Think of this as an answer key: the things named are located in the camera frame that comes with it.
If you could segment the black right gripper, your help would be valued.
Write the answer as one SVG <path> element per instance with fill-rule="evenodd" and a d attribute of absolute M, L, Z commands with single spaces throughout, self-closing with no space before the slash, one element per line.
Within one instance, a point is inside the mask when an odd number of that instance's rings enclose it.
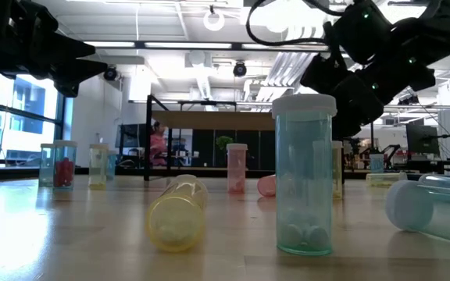
<path fill-rule="evenodd" d="M 337 114 L 332 119 L 334 139 L 352 137 L 361 126 L 381 117 L 384 106 L 355 73 L 346 77 L 346 63 L 341 56 L 313 57 L 302 74 L 301 85 L 318 93 L 330 93 L 341 81 L 345 101 L 337 101 Z"/>

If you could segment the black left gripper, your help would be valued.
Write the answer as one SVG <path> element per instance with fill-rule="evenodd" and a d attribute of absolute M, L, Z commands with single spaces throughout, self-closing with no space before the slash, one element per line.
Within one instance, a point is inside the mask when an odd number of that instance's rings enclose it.
<path fill-rule="evenodd" d="M 53 32 L 53 16 L 48 8 L 32 0 L 0 0 L 3 46 L 0 74 L 10 78 L 30 74 L 36 78 L 52 78 L 55 89 L 65 97 L 76 97 L 79 85 L 107 69 L 104 62 L 75 59 L 52 67 L 41 61 L 41 47 Z M 70 58 L 95 53 L 95 47 L 61 34 L 52 35 L 53 50 Z"/>

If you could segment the red medicine bottle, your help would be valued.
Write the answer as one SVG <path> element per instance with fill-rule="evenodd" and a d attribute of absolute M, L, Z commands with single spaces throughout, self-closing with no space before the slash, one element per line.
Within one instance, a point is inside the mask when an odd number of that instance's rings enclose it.
<path fill-rule="evenodd" d="M 275 197 L 277 192 L 276 176 L 261 177 L 257 182 L 257 190 L 263 197 Z"/>
<path fill-rule="evenodd" d="M 227 190 L 231 194 L 245 192 L 245 172 L 247 144 L 228 144 L 227 149 Z"/>

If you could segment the blue bottle with red pills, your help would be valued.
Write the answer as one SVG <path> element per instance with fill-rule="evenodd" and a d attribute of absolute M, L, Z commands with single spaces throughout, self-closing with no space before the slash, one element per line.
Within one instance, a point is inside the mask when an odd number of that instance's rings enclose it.
<path fill-rule="evenodd" d="M 55 140 L 53 187 L 72 190 L 74 184 L 77 143 L 72 140 Z"/>

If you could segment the black ceiling light track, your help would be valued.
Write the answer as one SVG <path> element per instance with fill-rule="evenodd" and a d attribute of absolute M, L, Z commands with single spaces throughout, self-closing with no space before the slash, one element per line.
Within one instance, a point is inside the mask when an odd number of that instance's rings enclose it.
<path fill-rule="evenodd" d="M 85 41 L 100 49 L 154 49 L 154 50 L 231 50 L 260 52 L 327 52 L 321 44 L 287 44 L 265 46 L 253 43 L 191 42 L 191 41 Z"/>

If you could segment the black computer monitor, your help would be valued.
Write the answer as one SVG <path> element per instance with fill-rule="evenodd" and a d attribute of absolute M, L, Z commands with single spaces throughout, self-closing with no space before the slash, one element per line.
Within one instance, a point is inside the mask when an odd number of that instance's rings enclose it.
<path fill-rule="evenodd" d="M 120 124 L 116 131 L 115 148 L 144 148 L 146 145 L 146 124 Z"/>
<path fill-rule="evenodd" d="M 406 125 L 409 153 L 439 155 L 438 130 L 432 126 Z"/>

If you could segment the person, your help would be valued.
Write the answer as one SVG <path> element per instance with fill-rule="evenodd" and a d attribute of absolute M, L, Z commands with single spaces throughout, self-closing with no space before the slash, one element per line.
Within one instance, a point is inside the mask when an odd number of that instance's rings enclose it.
<path fill-rule="evenodd" d="M 153 166 L 165 166 L 167 153 L 167 144 L 164 137 L 166 127 L 158 121 L 152 125 L 150 134 L 150 162 Z"/>

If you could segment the green potted plant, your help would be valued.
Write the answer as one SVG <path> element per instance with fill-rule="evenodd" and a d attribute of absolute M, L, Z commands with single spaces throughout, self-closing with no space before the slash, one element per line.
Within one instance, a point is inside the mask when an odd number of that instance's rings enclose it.
<path fill-rule="evenodd" d="M 228 136 L 219 136 L 216 138 L 216 146 L 219 151 L 225 152 L 227 150 L 227 145 L 232 144 L 234 139 Z"/>

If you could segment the window with black frame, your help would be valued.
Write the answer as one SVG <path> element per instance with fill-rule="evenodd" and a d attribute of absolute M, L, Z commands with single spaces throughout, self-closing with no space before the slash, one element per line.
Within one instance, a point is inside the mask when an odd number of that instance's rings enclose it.
<path fill-rule="evenodd" d="M 50 79 L 0 75 L 0 167 L 38 166 L 41 146 L 62 136 L 63 106 Z"/>

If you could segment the black aluminium rig frame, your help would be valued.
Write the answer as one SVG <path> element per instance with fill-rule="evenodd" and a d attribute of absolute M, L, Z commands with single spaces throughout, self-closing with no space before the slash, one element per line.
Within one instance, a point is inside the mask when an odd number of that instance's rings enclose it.
<path fill-rule="evenodd" d="M 151 169 L 149 177 L 174 177 L 183 174 L 191 174 L 197 177 L 213 177 L 213 178 L 227 178 L 226 168 L 198 168 L 190 167 L 189 169 L 171 169 L 167 170 L 164 167 L 158 167 L 157 169 Z M 264 176 L 270 176 L 274 174 L 274 171 L 266 170 L 247 170 L 246 177 L 248 179 L 256 179 Z M 364 180 L 368 172 L 366 170 L 359 171 L 344 171 L 344 180 Z M 39 175 L 39 168 L 35 167 L 10 167 L 0 168 L 0 180 L 17 180 L 27 178 L 37 178 Z M 123 167 L 117 167 L 115 171 L 116 176 L 144 176 L 145 171 L 143 169 L 126 169 Z"/>

